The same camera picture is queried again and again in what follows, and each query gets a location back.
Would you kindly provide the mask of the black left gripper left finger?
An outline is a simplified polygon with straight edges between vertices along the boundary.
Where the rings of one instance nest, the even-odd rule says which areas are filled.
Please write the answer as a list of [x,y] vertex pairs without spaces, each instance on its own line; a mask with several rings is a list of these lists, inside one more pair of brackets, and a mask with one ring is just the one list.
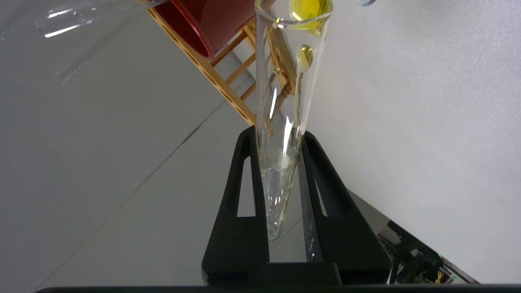
[[[254,216],[239,217],[244,161],[250,158]],[[214,222],[201,272],[206,285],[246,285],[251,271],[269,262],[267,217],[256,147],[256,128],[236,141],[223,198]]]

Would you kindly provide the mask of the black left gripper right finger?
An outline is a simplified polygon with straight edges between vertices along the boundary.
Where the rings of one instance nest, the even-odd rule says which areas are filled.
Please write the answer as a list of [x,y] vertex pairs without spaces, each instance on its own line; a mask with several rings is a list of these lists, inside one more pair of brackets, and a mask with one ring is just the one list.
[[298,180],[307,261],[334,263],[344,285],[385,284],[391,260],[310,132],[298,158]]

